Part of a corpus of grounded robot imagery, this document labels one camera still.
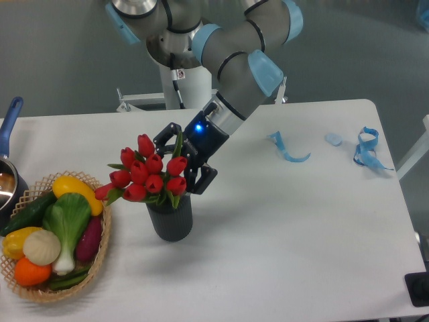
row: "pot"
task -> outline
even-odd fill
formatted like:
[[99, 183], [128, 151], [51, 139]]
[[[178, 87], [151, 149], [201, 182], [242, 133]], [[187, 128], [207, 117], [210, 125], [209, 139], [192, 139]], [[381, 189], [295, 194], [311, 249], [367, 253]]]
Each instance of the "pot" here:
[[22, 105], [23, 99], [15, 97], [0, 127], [0, 229], [7, 225], [19, 198], [28, 189], [16, 167], [8, 160], [11, 132]]
[[146, 206], [154, 229], [163, 240], [178, 242], [190, 233], [193, 220], [189, 195], [180, 198], [177, 209], [168, 203], [160, 206], [147, 203]]

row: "cucumber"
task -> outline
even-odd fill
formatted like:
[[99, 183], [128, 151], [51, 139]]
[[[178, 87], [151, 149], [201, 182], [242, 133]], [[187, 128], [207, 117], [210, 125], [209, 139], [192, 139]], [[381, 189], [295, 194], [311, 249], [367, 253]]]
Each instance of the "cucumber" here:
[[12, 231], [25, 227], [40, 227], [46, 209], [55, 202], [56, 197], [54, 193], [50, 191], [28, 203], [24, 209], [11, 218], [9, 223], [0, 231], [0, 236], [4, 237]]
[[58, 276], [58, 277], [54, 277], [50, 280], [50, 282], [60, 282], [63, 280], [70, 280], [71, 278], [74, 277], [78, 277], [78, 276], [82, 276], [82, 275], [88, 275], [88, 271], [91, 268], [91, 265], [89, 266], [85, 266], [84, 268], [80, 268], [78, 270], [74, 270], [73, 272], [68, 273], [67, 275], [64, 276]]
[[54, 280], [51, 281], [48, 285], [50, 290], [66, 290], [71, 288], [80, 282], [82, 282], [88, 276], [87, 273], [79, 275], [73, 278], [63, 279], [63, 280]]

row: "blue joint cap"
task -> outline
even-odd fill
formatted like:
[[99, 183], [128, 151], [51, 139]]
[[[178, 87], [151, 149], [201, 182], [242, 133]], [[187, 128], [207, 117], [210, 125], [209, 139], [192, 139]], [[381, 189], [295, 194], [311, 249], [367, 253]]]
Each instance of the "blue joint cap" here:
[[220, 28], [221, 27], [215, 25], [214, 23], [204, 25], [196, 32], [194, 38], [192, 39], [192, 52], [200, 64], [202, 64], [202, 51], [204, 50], [207, 40], [215, 30]]
[[106, 12], [115, 25], [115, 29], [127, 44], [134, 45], [140, 42], [140, 39], [137, 38], [136, 35], [128, 28], [110, 3], [106, 4]]
[[252, 52], [247, 60], [249, 61], [250, 71], [259, 88], [266, 97], [271, 96], [283, 80], [282, 70], [261, 50]]
[[290, 30], [286, 42], [294, 39], [300, 34], [304, 27], [304, 18], [302, 17], [301, 9], [292, 0], [282, 0], [289, 9], [290, 14]]

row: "blue pot handle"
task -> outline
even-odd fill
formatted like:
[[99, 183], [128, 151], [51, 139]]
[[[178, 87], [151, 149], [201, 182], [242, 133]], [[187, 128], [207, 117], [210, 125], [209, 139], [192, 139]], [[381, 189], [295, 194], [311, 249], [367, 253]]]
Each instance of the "blue pot handle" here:
[[7, 110], [6, 117], [0, 127], [0, 156], [9, 157], [9, 140], [23, 103], [22, 97], [15, 97]]

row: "purple eggplant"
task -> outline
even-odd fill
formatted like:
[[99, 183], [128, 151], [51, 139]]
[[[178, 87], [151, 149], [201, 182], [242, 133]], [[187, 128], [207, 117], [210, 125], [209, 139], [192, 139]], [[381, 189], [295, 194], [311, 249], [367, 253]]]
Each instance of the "purple eggplant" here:
[[94, 259], [99, 251], [102, 232], [101, 216], [92, 217], [76, 246], [77, 260], [81, 262], [90, 262]]

